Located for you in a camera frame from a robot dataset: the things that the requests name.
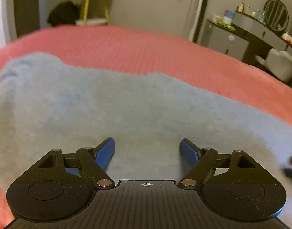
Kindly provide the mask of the pink ribbed bedspread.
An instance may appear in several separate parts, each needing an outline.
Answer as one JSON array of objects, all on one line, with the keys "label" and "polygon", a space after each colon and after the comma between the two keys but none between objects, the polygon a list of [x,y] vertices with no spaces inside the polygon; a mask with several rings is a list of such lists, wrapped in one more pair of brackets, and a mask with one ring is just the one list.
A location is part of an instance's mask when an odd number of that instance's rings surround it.
[{"label": "pink ribbed bedspread", "polygon": [[0,71],[7,62],[34,53],[78,68],[136,76],[161,73],[292,126],[292,88],[258,68],[174,36],[115,26],[46,28],[0,49]]}]

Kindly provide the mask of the grey vanity dresser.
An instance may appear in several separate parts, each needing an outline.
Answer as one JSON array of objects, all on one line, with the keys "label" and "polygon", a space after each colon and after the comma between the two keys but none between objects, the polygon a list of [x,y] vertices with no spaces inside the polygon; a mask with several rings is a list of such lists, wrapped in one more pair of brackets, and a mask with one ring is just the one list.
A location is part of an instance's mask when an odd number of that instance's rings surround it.
[{"label": "grey vanity dresser", "polygon": [[272,48],[292,56],[292,46],[254,18],[236,12],[232,26],[234,31],[208,20],[200,45],[249,65],[255,64],[257,55],[266,58]]}]

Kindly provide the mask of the blue and white box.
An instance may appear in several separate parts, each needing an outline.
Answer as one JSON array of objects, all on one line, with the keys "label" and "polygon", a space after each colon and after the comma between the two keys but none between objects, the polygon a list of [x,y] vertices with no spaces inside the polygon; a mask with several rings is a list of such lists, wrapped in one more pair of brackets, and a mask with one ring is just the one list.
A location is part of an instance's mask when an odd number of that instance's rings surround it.
[{"label": "blue and white box", "polygon": [[224,16],[222,18],[222,22],[224,24],[231,25],[234,15],[235,15],[234,11],[226,9],[225,13],[224,13]]}]

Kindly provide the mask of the black bag on floor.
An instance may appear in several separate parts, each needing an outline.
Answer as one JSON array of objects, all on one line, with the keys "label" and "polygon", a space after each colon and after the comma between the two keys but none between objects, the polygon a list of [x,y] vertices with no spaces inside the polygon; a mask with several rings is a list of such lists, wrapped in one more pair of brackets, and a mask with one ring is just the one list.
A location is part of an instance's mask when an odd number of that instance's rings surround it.
[{"label": "black bag on floor", "polygon": [[48,15],[46,22],[51,26],[64,24],[75,24],[80,18],[80,6],[72,1],[59,3],[52,9]]}]

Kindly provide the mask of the yellow side table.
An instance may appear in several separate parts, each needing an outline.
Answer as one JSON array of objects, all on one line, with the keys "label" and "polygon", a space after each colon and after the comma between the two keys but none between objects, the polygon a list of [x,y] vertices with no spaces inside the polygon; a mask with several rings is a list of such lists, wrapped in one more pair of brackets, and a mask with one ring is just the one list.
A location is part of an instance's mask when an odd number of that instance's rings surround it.
[{"label": "yellow side table", "polygon": [[109,25],[109,6],[111,0],[82,0],[78,26]]}]

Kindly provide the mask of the round black mirror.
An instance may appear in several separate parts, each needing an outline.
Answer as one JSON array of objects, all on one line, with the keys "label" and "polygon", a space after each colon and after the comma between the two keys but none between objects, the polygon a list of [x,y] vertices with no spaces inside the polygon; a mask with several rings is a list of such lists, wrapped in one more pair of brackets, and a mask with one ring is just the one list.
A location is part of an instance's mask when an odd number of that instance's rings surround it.
[{"label": "round black mirror", "polygon": [[289,13],[280,0],[267,0],[264,6],[265,21],[273,31],[284,31],[289,24]]}]

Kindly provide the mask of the dark wooden door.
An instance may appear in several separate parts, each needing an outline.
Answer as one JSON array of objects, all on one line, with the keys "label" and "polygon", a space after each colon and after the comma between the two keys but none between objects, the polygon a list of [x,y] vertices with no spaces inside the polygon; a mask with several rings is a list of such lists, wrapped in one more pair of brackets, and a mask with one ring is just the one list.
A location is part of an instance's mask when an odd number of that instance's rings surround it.
[{"label": "dark wooden door", "polygon": [[13,0],[17,37],[40,29],[39,0]]}]

